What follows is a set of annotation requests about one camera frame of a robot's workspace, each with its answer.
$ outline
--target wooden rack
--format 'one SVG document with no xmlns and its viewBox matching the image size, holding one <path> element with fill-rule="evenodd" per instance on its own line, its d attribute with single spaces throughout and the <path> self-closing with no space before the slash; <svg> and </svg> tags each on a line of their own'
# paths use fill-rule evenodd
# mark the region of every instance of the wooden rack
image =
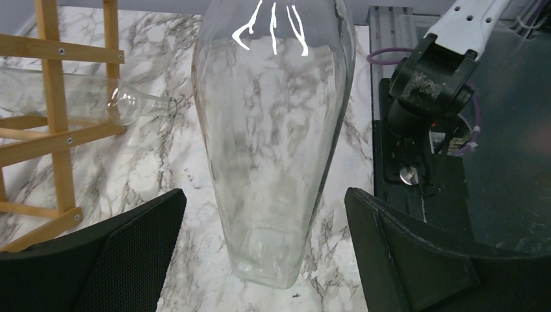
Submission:
<svg viewBox="0 0 551 312">
<path fill-rule="evenodd" d="M 0 146 L 0 212 L 40 216 L 50 220 L 3 246 L 0 248 L 1 251 L 18 252 L 78 226 L 83 220 L 83 212 L 75 204 L 70 148 L 125 132 L 124 127 L 110 122 L 83 125 L 68 119 L 62 65 L 63 60 L 102 62 L 107 64 L 108 78 L 120 77 L 119 64 L 124 63 L 124 52 L 119 50 L 117 0 L 103 0 L 105 47 L 61 42 L 56 0 L 34 0 L 34 6 L 38 39 L 0 34 L 0 55 L 42 60 L 47 118 L 0 118 L 0 138 L 19 140 Z M 106 103 L 114 88 L 116 82 L 108 85 Z M 69 130 L 69 124 L 82 127 Z M 28 130 L 42 126 L 48 126 L 48 133 Z M 2 167 L 47 154 L 52 155 L 57 207 L 48 209 L 9 203 Z"/>
</svg>

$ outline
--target marble tabletop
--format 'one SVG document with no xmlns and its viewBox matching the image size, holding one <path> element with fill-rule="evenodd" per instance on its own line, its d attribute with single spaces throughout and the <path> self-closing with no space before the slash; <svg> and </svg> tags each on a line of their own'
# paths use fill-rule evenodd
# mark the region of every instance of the marble tabletop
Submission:
<svg viewBox="0 0 551 312">
<path fill-rule="evenodd" d="M 103 13 L 62 7 L 65 42 L 103 46 Z M 185 217 L 158 304 L 158 311 L 367 311 L 348 229 L 348 187 L 373 190 L 368 27 L 356 27 L 357 60 L 350 104 L 315 218 L 297 282 L 276 290 L 231 274 L 216 209 L 205 148 L 192 97 L 190 65 L 201 16 L 119 11 L 122 78 L 141 91 L 171 95 L 176 118 L 140 118 L 124 135 L 71 151 L 77 205 L 83 228 L 128 211 L 174 188 L 187 198 Z M 36 29 L 29 36 L 36 36 Z M 0 64 L 40 69 L 34 59 L 4 58 Z M 65 72 L 105 75 L 105 65 L 64 62 Z M 55 206 L 51 157 L 35 161 L 28 182 L 13 190 L 15 202 Z M 45 222 L 0 214 L 0 245 Z"/>
</svg>

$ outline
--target glass vase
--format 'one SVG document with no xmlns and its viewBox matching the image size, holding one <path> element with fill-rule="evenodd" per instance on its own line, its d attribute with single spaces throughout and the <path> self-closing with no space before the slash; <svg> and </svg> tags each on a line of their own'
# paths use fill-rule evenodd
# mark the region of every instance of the glass vase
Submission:
<svg viewBox="0 0 551 312">
<path fill-rule="evenodd" d="M 343 0 L 212 0 L 194 98 L 233 273 L 298 277 L 350 95 L 355 33 Z"/>
<path fill-rule="evenodd" d="M 145 94 L 122 79 L 70 73 L 63 79 L 71 121 L 129 125 L 141 116 L 174 117 L 177 112 L 173 97 Z M 0 108 L 12 114 L 47 116 L 42 71 L 0 67 Z"/>
</svg>

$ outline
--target glass bottle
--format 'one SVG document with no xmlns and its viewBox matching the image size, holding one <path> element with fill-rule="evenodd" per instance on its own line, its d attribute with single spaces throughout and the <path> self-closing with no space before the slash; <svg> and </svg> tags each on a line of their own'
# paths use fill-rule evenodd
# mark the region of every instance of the glass bottle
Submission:
<svg viewBox="0 0 551 312">
<path fill-rule="evenodd" d="M 65 73 L 70 120 L 129 125 L 141 116 L 174 117 L 173 97 L 142 93 L 122 79 Z M 46 116 L 42 71 L 0 67 L 0 108 L 13 114 Z"/>
<path fill-rule="evenodd" d="M 355 32 L 344 0 L 212 0 L 192 82 L 236 276 L 286 289 L 348 104 Z"/>
</svg>

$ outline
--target white marble countertop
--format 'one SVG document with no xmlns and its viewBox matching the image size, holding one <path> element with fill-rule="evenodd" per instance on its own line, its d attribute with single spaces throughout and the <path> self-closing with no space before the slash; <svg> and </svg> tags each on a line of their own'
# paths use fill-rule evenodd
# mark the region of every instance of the white marble countertop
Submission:
<svg viewBox="0 0 551 312">
<path fill-rule="evenodd" d="M 180 102 L 176 119 L 140 118 L 126 134 L 72 150 L 79 228 L 132 209 L 170 189 L 183 189 L 188 205 L 168 269 L 158 311 L 367 311 L 344 194 L 372 192 L 371 89 L 367 27 L 357 27 L 357 60 L 350 104 L 315 219 L 298 281 L 281 291 L 243 282 L 231 274 L 207 158 L 192 98 L 190 64 L 200 16 L 119 11 L 123 79 L 144 92 Z M 60 9 L 65 42 L 103 46 L 103 13 Z M 36 36 L 36 29 L 29 36 Z M 0 58 L 5 66 L 40 69 L 34 59 Z M 105 75 L 105 65 L 65 62 L 65 72 Z M 50 156 L 29 182 L 15 190 L 18 203 L 55 206 Z M 0 245 L 45 220 L 0 215 Z"/>
</svg>

